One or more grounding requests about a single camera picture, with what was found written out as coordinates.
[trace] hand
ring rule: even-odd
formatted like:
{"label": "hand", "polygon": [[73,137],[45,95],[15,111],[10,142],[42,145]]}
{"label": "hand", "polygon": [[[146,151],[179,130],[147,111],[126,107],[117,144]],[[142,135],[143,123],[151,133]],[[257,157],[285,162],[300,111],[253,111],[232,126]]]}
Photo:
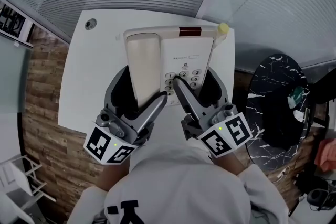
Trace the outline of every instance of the hand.
{"label": "hand", "polygon": [[242,171],[245,170],[245,166],[238,160],[234,153],[226,154],[222,157],[215,158],[212,156],[212,161],[215,165],[227,170],[228,172],[239,175]]}
{"label": "hand", "polygon": [[116,183],[128,175],[130,170],[130,159],[131,158],[127,158],[120,165],[105,166],[99,175],[96,186],[105,191],[109,191]]}

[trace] red cloth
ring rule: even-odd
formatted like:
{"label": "red cloth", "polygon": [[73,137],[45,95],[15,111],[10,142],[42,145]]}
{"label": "red cloth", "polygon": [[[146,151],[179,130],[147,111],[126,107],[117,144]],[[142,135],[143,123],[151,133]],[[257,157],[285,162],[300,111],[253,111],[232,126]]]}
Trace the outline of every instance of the red cloth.
{"label": "red cloth", "polygon": [[324,172],[336,169],[336,138],[328,138],[320,142],[314,164]]}

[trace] number button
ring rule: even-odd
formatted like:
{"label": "number button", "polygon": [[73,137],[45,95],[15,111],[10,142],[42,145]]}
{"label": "number button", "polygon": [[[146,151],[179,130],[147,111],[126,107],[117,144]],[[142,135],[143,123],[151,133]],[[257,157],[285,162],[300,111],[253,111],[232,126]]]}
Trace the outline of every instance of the number button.
{"label": "number button", "polygon": [[202,71],[200,69],[196,69],[196,70],[193,71],[193,75],[199,75],[201,73],[202,73]]}
{"label": "number button", "polygon": [[168,79],[172,79],[172,78],[174,78],[175,77],[175,73],[167,73],[166,75],[165,75],[165,77],[166,78],[168,78]]}
{"label": "number button", "polygon": [[198,87],[198,83],[197,82],[192,82],[192,83],[190,83],[190,87],[191,88],[196,88],[196,87]]}
{"label": "number button", "polygon": [[191,78],[191,81],[198,81],[199,80],[199,76],[195,76]]}
{"label": "number button", "polygon": [[187,77],[189,75],[189,71],[182,71],[180,73],[180,77],[184,78],[184,77]]}
{"label": "number button", "polygon": [[166,85],[173,85],[173,80],[172,79],[168,79],[164,82],[164,84]]}

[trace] white chair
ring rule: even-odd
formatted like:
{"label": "white chair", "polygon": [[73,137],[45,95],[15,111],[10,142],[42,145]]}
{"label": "white chair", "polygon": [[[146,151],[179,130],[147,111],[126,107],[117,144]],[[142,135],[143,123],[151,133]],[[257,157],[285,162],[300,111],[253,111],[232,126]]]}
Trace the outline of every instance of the white chair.
{"label": "white chair", "polygon": [[[23,160],[30,163],[30,170],[27,172],[18,165],[18,163],[22,164]],[[4,210],[4,212],[0,212],[0,215],[6,214],[5,217],[0,216],[0,223],[11,223],[18,217],[32,224],[34,221],[26,212],[32,205],[43,196],[54,202],[56,201],[55,198],[41,190],[47,183],[41,182],[36,178],[35,171],[41,168],[42,164],[33,162],[27,155],[11,160],[3,164],[0,168],[5,167],[7,164],[9,164],[13,173],[14,180],[11,184],[16,184],[19,187],[20,194],[16,193],[15,196],[13,196],[11,195],[13,192],[7,194],[3,192],[0,193],[0,207]],[[28,178],[31,178],[34,184],[30,184]]]}

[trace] black logo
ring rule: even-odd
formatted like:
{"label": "black logo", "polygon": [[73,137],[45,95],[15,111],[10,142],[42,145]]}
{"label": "black logo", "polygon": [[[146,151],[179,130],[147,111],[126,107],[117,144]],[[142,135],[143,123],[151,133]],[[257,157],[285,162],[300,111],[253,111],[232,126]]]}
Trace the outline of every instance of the black logo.
{"label": "black logo", "polygon": [[[135,208],[138,207],[138,201],[122,201],[120,208],[124,209],[124,216],[121,219],[120,224],[144,224],[141,218],[135,212]],[[117,206],[109,206],[107,208],[107,213],[110,215],[119,214]]]}
{"label": "black logo", "polygon": [[239,116],[225,122],[225,125],[237,146],[245,142],[250,137],[248,130]]}
{"label": "black logo", "polygon": [[111,137],[95,127],[86,148],[101,160],[110,140]]}
{"label": "black logo", "polygon": [[108,163],[122,163],[134,150],[134,147],[121,146],[116,153],[107,161]]}
{"label": "black logo", "polygon": [[215,156],[231,150],[230,146],[220,137],[215,130],[201,138],[202,142],[212,151]]}

